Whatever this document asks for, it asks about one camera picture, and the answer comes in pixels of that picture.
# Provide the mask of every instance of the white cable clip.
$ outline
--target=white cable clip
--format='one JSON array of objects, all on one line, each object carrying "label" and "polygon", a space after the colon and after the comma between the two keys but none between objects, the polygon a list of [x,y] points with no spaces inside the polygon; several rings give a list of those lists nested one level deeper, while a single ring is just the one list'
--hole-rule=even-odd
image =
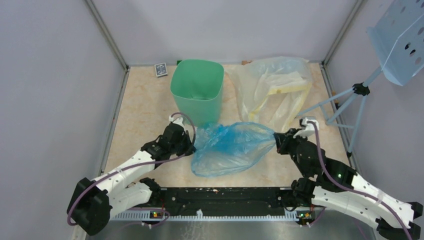
[{"label": "white cable clip", "polygon": [[118,174],[121,176],[123,185],[126,187],[127,185],[125,184],[125,179],[127,178],[127,175],[124,173],[124,171],[122,171],[122,168],[118,166],[115,168],[115,171],[117,171]]},{"label": "white cable clip", "polygon": [[378,194],[377,194],[377,198],[378,200],[375,201],[374,205],[378,206],[382,203],[384,196],[386,195],[385,192],[383,192],[381,189],[378,189]]},{"label": "white cable clip", "polygon": [[295,139],[297,136],[300,136],[302,138],[307,138],[313,134],[315,134],[315,128],[312,124],[308,123],[309,121],[314,122],[316,125],[317,130],[320,130],[320,124],[313,116],[306,116],[302,119],[300,119],[300,126],[301,130],[297,131],[296,134],[293,135],[293,138]]}]

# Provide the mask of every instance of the light blue panel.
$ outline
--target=light blue panel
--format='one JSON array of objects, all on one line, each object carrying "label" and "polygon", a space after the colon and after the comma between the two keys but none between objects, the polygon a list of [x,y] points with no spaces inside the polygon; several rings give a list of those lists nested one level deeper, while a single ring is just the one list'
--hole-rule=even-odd
[{"label": "light blue panel", "polygon": [[0,239],[67,240],[124,72],[82,0],[0,3]]},{"label": "light blue panel", "polygon": [[367,32],[392,83],[404,86],[424,67],[423,0],[395,0]]}]

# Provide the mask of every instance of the small brown object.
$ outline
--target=small brown object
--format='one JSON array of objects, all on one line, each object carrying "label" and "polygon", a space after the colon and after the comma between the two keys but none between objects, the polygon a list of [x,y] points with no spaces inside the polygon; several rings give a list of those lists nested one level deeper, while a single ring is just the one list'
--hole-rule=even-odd
[{"label": "small brown object", "polygon": [[252,62],[252,60],[243,60],[243,61],[241,61],[241,65],[250,64],[251,62]]},{"label": "small brown object", "polygon": [[[335,91],[331,91],[331,95],[332,95],[332,96],[335,96],[335,95],[336,95],[336,92],[335,92]],[[339,104],[339,100],[334,99],[334,104],[335,104],[335,105],[338,105],[338,104]]]}]

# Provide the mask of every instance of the blue plastic bag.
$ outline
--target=blue plastic bag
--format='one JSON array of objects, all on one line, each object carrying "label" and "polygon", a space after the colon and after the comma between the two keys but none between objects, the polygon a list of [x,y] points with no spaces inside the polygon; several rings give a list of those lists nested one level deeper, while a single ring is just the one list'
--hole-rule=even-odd
[{"label": "blue plastic bag", "polygon": [[191,171],[200,177],[216,177],[249,169],[276,145],[273,133],[254,122],[198,127]]}]

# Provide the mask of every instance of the clear plastic bag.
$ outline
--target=clear plastic bag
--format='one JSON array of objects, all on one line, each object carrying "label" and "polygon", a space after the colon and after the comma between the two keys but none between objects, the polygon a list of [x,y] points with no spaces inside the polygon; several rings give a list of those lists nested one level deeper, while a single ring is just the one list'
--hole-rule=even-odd
[{"label": "clear plastic bag", "polygon": [[226,72],[236,90],[241,120],[277,132],[288,130],[313,82],[308,62],[297,57],[255,60]]},{"label": "clear plastic bag", "polygon": [[254,122],[230,126],[208,123],[197,128],[191,171],[200,177],[242,172],[261,160],[276,140],[274,131]]}]

